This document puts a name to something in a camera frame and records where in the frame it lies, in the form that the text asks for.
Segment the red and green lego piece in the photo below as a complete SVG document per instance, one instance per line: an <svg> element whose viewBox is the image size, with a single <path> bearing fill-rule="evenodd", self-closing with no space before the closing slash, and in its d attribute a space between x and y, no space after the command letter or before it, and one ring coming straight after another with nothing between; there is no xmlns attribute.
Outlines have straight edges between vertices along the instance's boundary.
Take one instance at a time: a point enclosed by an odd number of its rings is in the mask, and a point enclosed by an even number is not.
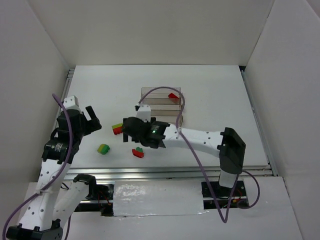
<svg viewBox="0 0 320 240"><path fill-rule="evenodd" d="M133 148L131 151L132 151L132 154L137 158L143 158L144 157L144 151L143 151L143 149L141 147Z"/></svg>

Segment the red lego brick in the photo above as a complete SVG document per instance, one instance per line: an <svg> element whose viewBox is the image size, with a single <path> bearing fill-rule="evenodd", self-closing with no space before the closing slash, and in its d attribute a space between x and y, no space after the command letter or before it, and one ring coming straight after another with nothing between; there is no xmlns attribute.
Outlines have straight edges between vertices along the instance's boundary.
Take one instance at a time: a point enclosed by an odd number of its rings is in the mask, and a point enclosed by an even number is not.
<svg viewBox="0 0 320 240"><path fill-rule="evenodd" d="M168 98L169 98L169 99L179 99L179 97L178 97L177 95L175 95L174 93L170 93L170 94L168 95Z"/></svg>

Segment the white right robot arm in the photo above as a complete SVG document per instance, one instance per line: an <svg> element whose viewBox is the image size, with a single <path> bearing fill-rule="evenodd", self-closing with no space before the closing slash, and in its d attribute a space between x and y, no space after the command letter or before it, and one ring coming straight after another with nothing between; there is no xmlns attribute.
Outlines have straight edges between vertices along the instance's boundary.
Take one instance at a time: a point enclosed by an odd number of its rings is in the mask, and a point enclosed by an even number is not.
<svg viewBox="0 0 320 240"><path fill-rule="evenodd" d="M219 158L219 185L225 188L233 188L243 171L246 144L230 127L222 132L200 131L132 116L123 119L122 132L144 147L190 149Z"/></svg>

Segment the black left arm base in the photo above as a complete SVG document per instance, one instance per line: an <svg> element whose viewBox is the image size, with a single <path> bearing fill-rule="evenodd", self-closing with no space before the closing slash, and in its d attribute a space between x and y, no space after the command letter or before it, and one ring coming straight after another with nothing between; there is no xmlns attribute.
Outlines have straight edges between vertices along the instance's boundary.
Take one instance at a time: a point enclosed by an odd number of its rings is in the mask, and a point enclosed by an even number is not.
<svg viewBox="0 0 320 240"><path fill-rule="evenodd" d="M63 228L60 225L60 219L52 221L51 227L46 230L40 230L39 226L33 229L23 228L23 225L10 226L5 234L9 240L61 240L63 237Z"/></svg>

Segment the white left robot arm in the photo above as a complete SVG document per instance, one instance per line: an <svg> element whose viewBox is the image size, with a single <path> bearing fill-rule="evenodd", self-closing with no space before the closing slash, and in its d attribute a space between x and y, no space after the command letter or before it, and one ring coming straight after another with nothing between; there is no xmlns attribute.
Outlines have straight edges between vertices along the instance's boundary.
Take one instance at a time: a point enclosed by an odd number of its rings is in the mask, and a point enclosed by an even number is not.
<svg viewBox="0 0 320 240"><path fill-rule="evenodd" d="M90 119L75 103L64 102L57 118L58 126L44 145L36 191L19 221L19 228L35 232L62 228L80 201L91 197L96 190L96 178L81 173L74 178L74 186L62 200L57 200L83 137L102 128L93 108L87 106L85 109Z"/></svg>

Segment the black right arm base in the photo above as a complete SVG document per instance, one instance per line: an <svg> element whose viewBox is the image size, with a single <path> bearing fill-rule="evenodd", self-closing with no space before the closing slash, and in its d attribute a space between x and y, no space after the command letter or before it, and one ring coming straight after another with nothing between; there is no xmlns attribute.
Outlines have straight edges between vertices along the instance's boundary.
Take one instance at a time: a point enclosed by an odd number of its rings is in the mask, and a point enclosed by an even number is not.
<svg viewBox="0 0 320 240"><path fill-rule="evenodd" d="M217 199L227 199L228 197L230 197L232 191L231 188L220 186L218 181L211 181L210 185ZM204 198L212 198L210 189L205 181L201 182L201 189L202 196ZM232 196L236 198L244 198L247 196L245 185L242 180L237 181Z"/></svg>

